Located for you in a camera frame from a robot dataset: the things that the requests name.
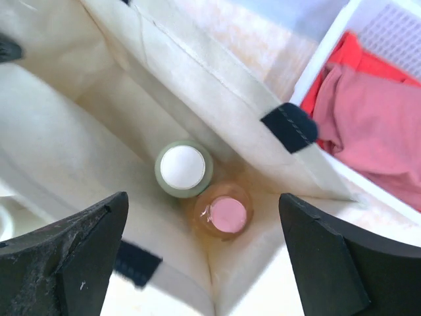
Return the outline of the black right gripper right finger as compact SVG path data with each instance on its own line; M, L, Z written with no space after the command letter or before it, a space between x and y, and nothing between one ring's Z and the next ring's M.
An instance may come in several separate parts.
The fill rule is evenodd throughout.
M419 315L420 248L374 234L292 194L282 230L305 315Z

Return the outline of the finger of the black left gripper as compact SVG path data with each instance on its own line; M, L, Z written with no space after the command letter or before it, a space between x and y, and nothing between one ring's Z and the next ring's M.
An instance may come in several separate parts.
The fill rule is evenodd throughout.
M13 62L23 58L24 50L10 37L0 35L0 63Z

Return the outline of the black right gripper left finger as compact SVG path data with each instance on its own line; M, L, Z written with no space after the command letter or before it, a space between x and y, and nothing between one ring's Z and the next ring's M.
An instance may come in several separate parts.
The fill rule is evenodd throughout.
M118 192L1 242L1 314L100 315L127 216Z

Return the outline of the beige canvas tote bag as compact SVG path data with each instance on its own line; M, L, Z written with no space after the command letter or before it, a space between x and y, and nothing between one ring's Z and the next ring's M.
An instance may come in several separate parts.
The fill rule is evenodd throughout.
M2 1L1 33L23 59L1 65L1 183L60 219L117 192L124 239L163 258L143 293L154 315L302 315L278 213L290 192L333 204L351 193L289 110L173 1ZM273 115L291 132L263 123ZM191 140L253 198L254 217L205 251L190 204L158 185L154 164Z

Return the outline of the green bottle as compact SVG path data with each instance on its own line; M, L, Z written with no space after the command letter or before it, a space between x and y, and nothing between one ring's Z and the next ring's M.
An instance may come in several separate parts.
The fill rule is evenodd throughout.
M211 183L214 161L201 144L179 140L162 149L155 161L159 186L175 198L198 196Z

